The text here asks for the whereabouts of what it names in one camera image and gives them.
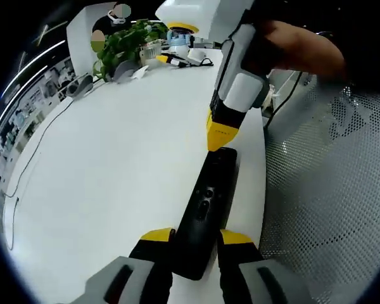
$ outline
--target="green leaves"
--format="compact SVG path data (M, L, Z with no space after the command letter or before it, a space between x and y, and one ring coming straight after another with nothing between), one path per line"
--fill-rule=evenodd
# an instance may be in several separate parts
M148 32L145 27L152 25L152 31ZM131 28L115 32L106 36L105 47L97 53L97 61L93 65L93 74L106 81L107 74L113 74L116 67L125 60L139 60L140 47L147 42L154 41L166 33L167 28L164 24L149 23L147 19L137 20ZM101 63L100 70L95 65Z

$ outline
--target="perforated metal panel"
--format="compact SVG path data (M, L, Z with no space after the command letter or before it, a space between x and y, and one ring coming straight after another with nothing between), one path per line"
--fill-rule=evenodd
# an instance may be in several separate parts
M260 250L318 303L355 303L380 268L380 95L311 86L269 127Z

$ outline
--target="yellow cap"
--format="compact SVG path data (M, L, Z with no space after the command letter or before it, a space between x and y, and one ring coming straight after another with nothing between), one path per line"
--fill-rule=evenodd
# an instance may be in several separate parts
M184 29L190 31L190 34L195 34L198 32L198 28L196 28L193 25L182 23L182 22L169 22L166 24L168 29L171 28L179 28L179 29Z
M232 141L238 129L223 125L221 123L213 122L211 110L208 111L207 118L207 149L209 151L216 151Z
M156 59L159 60L159 61L161 61L161 62L166 63L167 59L168 59L168 56L165 56L165 55L156 55Z

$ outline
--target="remote control button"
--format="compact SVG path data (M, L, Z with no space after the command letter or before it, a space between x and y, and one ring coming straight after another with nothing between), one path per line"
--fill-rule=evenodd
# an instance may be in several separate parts
M210 203L208 201L202 201L200 207L197 212L197 219L204 220L207 215L208 208L210 207Z
M213 191L211 191L211 190L205 191L205 197L206 198L211 198L212 196L213 196Z

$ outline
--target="black remote control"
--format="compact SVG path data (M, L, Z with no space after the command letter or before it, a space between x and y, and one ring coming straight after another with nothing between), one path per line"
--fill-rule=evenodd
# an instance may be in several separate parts
M172 271L200 280L223 228L236 172L237 152L208 152L172 243Z

